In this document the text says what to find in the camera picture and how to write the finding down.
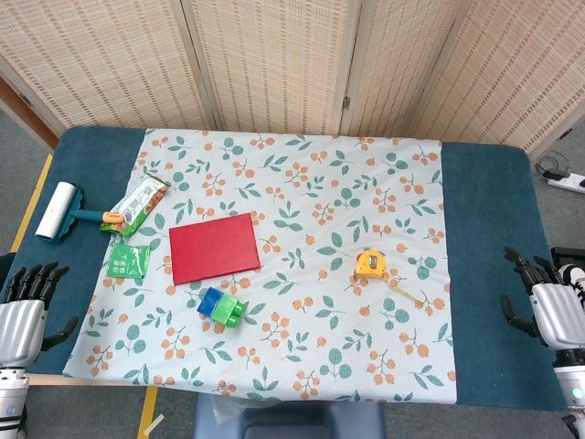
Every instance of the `snack package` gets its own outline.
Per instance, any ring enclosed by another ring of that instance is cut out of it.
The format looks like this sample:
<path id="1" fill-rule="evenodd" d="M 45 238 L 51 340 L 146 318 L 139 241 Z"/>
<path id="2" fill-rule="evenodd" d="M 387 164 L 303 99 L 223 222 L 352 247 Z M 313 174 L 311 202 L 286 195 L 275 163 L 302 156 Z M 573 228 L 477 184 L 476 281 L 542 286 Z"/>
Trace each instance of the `snack package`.
<path id="1" fill-rule="evenodd" d="M 147 173 L 132 192 L 112 208 L 112 211 L 124 216 L 124 222 L 102 223 L 100 230 L 120 233 L 124 237 L 131 236 L 167 191 L 168 185 L 163 180 Z"/>
<path id="2" fill-rule="evenodd" d="M 146 276 L 150 246 L 132 247 L 126 244 L 114 244 L 108 262 L 109 277 L 129 277 L 142 279 Z"/>

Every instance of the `red cutting board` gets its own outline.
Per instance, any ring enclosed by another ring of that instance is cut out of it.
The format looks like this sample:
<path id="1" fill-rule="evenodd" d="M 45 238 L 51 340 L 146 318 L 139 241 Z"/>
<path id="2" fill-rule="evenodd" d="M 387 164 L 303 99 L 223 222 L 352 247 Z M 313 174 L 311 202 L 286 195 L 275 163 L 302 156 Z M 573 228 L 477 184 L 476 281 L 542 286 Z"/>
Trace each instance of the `red cutting board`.
<path id="1" fill-rule="evenodd" d="M 260 267 L 249 213 L 169 229 L 173 283 Z"/>

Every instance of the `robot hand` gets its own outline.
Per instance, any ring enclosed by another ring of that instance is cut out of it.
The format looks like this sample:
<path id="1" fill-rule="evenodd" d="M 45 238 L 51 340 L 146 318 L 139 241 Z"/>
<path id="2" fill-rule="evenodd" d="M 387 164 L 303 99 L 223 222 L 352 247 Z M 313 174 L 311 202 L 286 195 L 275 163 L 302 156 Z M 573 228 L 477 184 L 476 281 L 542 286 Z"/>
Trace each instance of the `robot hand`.
<path id="1" fill-rule="evenodd" d="M 72 317 L 58 334 L 44 338 L 47 311 L 59 279 L 58 263 L 20 268 L 0 305 L 0 439 L 16 437 L 28 390 L 25 369 L 41 350 L 62 343 L 78 323 Z"/>
<path id="2" fill-rule="evenodd" d="M 585 272 L 574 265 L 557 270 L 538 257 L 534 265 L 510 248 L 505 257 L 515 263 L 534 313 L 532 321 L 520 318 L 509 297 L 502 295 L 505 319 L 556 352 L 552 367 L 571 410 L 563 421 L 576 439 L 585 439 Z"/>

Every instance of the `floral tablecloth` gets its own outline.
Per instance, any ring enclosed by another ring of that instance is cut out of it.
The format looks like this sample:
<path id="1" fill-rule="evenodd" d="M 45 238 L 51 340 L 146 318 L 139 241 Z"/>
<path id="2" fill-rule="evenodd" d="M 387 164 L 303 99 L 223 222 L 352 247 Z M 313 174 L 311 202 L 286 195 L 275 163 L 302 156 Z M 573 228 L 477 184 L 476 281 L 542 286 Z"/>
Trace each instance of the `floral tablecloth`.
<path id="1" fill-rule="evenodd" d="M 147 130 L 128 187 L 144 172 L 171 184 L 125 240 L 151 246 L 148 273 L 106 276 L 112 236 L 65 375 L 258 401 L 455 402 L 440 142 Z M 173 285 L 168 229 L 244 212 L 262 267 Z M 423 307 L 352 276 L 367 248 Z M 198 314 L 208 286 L 248 303 L 238 327 Z"/>

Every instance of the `wicker panel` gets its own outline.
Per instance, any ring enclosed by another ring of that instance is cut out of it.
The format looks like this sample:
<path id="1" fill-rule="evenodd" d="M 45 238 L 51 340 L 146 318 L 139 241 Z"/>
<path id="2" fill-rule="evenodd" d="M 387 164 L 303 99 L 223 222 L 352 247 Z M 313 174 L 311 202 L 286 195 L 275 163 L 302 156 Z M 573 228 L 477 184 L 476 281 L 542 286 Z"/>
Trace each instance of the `wicker panel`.
<path id="1" fill-rule="evenodd" d="M 532 152 L 585 100 L 582 0 L 475 1 L 411 134 Z"/>
<path id="2" fill-rule="evenodd" d="M 208 127 L 170 0 L 5 0 L 0 49 L 66 127 Z"/>
<path id="3" fill-rule="evenodd" d="M 403 135 L 407 117 L 429 78 L 460 2 L 373 3 L 371 12 L 365 9 L 360 20 L 360 27 L 367 28 L 360 29 L 356 52 L 365 53 L 354 56 L 348 90 L 351 105 L 344 113 L 342 133 Z"/>
<path id="4" fill-rule="evenodd" d="M 221 127 L 336 133 L 350 1 L 191 0 Z"/>

